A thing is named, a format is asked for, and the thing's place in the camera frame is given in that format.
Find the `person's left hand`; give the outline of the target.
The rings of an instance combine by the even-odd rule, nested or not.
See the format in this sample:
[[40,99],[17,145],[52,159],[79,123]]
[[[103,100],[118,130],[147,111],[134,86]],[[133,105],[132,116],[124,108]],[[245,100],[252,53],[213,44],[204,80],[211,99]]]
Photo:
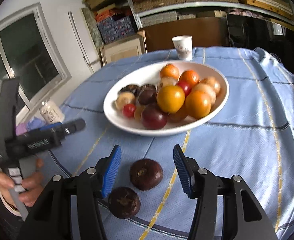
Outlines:
[[[37,198],[43,191],[42,181],[44,176],[40,169],[44,165],[42,159],[36,160],[36,172],[34,172],[31,176],[24,178],[22,180],[22,187],[26,189],[25,192],[19,194],[19,200],[28,207],[33,207]],[[9,205],[11,209],[17,209],[16,204],[14,203],[9,189],[14,188],[14,181],[7,176],[5,173],[0,172],[0,193],[4,198],[4,201]]]

